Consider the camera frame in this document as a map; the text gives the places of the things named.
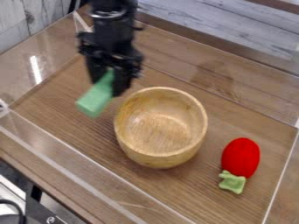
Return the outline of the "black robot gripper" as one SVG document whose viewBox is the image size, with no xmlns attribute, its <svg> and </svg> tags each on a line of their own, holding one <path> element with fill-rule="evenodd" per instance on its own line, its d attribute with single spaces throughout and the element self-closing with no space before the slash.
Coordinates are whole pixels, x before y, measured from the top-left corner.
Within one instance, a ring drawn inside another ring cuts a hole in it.
<svg viewBox="0 0 299 224">
<path fill-rule="evenodd" d="M 119 97 L 141 70 L 144 55 L 133 47 L 137 0 L 89 0 L 93 31 L 81 31 L 79 53 L 85 56 L 91 83 L 113 67 L 112 94 Z"/>
</svg>

